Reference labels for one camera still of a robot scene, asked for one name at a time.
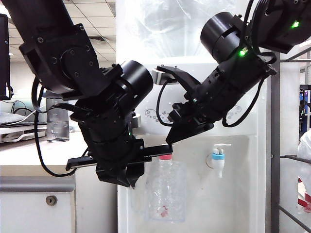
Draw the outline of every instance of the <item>black robotic arm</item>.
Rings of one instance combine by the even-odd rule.
[[[37,111],[41,112],[39,83],[65,100],[78,100],[75,106],[55,106],[73,111],[70,117],[79,123],[89,151],[88,157],[69,160],[67,169],[97,165],[101,181],[135,186],[144,162],[172,153],[170,145],[145,148],[143,140],[132,135],[133,110],[153,88],[144,66],[129,61],[100,68],[83,25],[73,25],[62,0],[2,2],[24,40],[20,50],[36,76]]]

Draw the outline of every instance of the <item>white countertop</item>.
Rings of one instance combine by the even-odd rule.
[[[80,157],[87,145],[80,132],[70,133],[68,142],[47,142],[40,138],[46,165],[66,165],[69,158]],[[0,165],[40,165],[35,140],[0,144]]]

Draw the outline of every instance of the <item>black cable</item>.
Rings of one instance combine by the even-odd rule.
[[[52,107],[47,109],[46,111],[42,111],[42,110],[40,110],[40,104],[38,103],[38,100],[37,100],[38,87],[39,87],[39,80],[37,78],[35,78],[35,80],[33,82],[32,91],[31,91],[31,100],[32,100],[34,109],[39,113],[47,113],[49,110],[55,109],[55,108],[65,109],[65,110],[68,110],[71,112],[77,112],[77,111],[91,112],[91,110],[89,110],[89,109],[80,108],[80,107],[77,107],[77,106],[69,104],[69,103],[56,103],[56,104],[52,105]]]
[[[225,114],[224,118],[223,118],[223,126],[227,127],[227,128],[232,128],[232,127],[235,127],[235,126],[238,126],[240,125],[244,120],[245,118],[248,116],[248,114],[251,112],[251,110],[253,109],[258,97],[259,97],[259,94],[260,94],[260,89],[263,85],[263,82],[264,82],[265,79],[261,79],[261,81],[259,82],[259,85],[258,85],[258,89],[257,89],[257,92],[256,92],[256,95],[254,96],[253,98],[253,101],[251,102],[251,104],[249,105],[248,109],[245,111],[245,113],[240,117],[240,119],[238,119],[235,123],[231,124],[231,125],[228,125],[227,123],[227,114]]]
[[[276,3],[276,0],[269,0],[268,8],[266,10],[266,14],[269,15],[273,11],[273,7]]]
[[[24,108],[23,108],[23,109],[25,109],[25,114],[24,114],[24,116],[26,116],[26,114],[27,114],[27,110],[26,110],[27,107],[26,107],[26,105],[25,105],[24,102],[22,102],[22,101],[20,101],[20,100],[15,100],[14,102],[7,102],[7,101],[2,100],[2,102],[13,104],[12,107],[11,107],[11,112],[10,112],[10,113],[15,113],[15,112],[14,112],[14,108],[15,108],[15,104],[16,104],[17,102],[22,103],[22,104],[24,105]]]
[[[40,106],[40,103],[41,103],[41,100],[42,100],[43,90],[44,90],[44,87],[41,87],[41,90],[40,90],[40,93],[39,93],[39,98],[38,98],[38,100],[35,101],[38,106]],[[36,111],[35,112],[35,127],[34,127],[35,128],[35,145],[37,147],[38,157],[39,157],[39,160],[40,160],[42,168],[47,173],[49,173],[50,175],[55,176],[55,177],[66,177],[66,176],[73,175],[75,173],[75,171],[77,170],[76,168],[74,170],[72,170],[71,172],[68,172],[68,173],[57,174],[57,173],[54,173],[51,170],[49,170],[49,168],[45,165],[45,163],[43,161],[43,158],[42,158],[40,142],[39,142],[39,136],[38,136],[38,120],[39,120],[39,111]],[[87,151],[88,151],[88,149],[85,150],[85,152],[83,153],[82,157],[85,156]]]
[[[18,112],[19,110],[26,110],[26,112],[29,111],[29,112],[31,112],[31,113],[33,112],[33,111],[30,110],[29,108],[17,108],[16,110],[14,110],[13,113],[15,114],[15,113]]]
[[[252,25],[252,31],[251,31],[251,38],[252,38],[252,46],[253,50],[257,55],[261,55],[264,57],[271,57],[271,60],[266,62],[267,64],[273,64],[277,61],[277,57],[273,52],[261,52],[259,49],[258,44],[258,33],[259,33],[259,23],[260,23],[260,17],[265,13],[266,11],[266,5],[268,3],[268,0],[260,0],[257,4],[257,7],[254,11],[253,16],[253,25]]]
[[[168,126],[168,127],[172,127],[173,124],[165,123],[165,122],[161,119],[161,116],[160,116],[160,113],[159,113],[159,109],[160,109],[160,101],[161,101],[162,93],[163,93],[163,91],[164,91],[164,89],[165,89],[165,86],[166,86],[168,83],[170,83],[170,82],[171,82],[171,80],[168,79],[168,80],[165,81],[165,83],[163,84],[163,86],[162,86],[162,88],[161,88],[161,90],[160,90],[160,92],[159,92],[159,95],[158,95],[158,97],[157,97],[156,111],[155,111],[156,116],[157,116],[157,119],[159,120],[159,122],[161,123],[161,125]]]
[[[249,18],[249,15],[251,13],[251,9],[252,9],[252,6],[253,6],[253,2],[254,0],[250,0],[248,2],[248,5],[247,5],[247,8],[246,8],[246,12],[245,12],[245,17],[244,17],[244,22],[243,22],[243,28],[241,30],[241,35],[240,35],[240,44],[239,44],[239,47],[241,48],[243,46],[243,43],[245,41],[245,34],[246,34],[246,28],[247,28],[247,21],[248,21],[248,18]]]

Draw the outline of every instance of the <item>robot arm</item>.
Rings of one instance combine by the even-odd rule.
[[[39,83],[65,100],[78,100],[70,117],[79,123],[89,157],[70,160],[67,169],[95,164],[101,181],[135,186],[144,162],[172,153],[170,145],[145,148],[143,140],[132,135],[132,111],[153,88],[152,77],[141,64],[129,61],[100,68],[83,25],[73,25],[62,0],[2,2],[24,40],[20,50],[36,75],[34,106],[40,111]]]
[[[169,114],[173,124],[166,141],[174,143],[205,132],[221,119],[225,127],[240,124],[255,104],[263,81],[276,75],[270,66],[276,61],[275,55],[262,53],[259,47],[288,53],[310,36],[309,0],[260,0],[248,25],[229,12],[215,15],[205,24],[201,42],[219,65],[203,83],[194,81],[194,77],[174,67],[154,70],[154,77],[163,76],[162,82],[176,79],[186,90],[187,102],[173,104],[173,111]],[[250,107],[240,120],[228,125],[228,111],[257,83],[259,90]]]

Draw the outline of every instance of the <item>clear plastic bottle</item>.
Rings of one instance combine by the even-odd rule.
[[[61,96],[50,91],[46,91],[46,108],[51,108],[57,103],[68,103],[63,101]],[[65,142],[69,141],[69,118],[68,111],[64,109],[51,109],[47,113],[47,141]]]
[[[172,155],[153,161],[146,180],[146,216],[150,220],[185,221],[186,165]]]

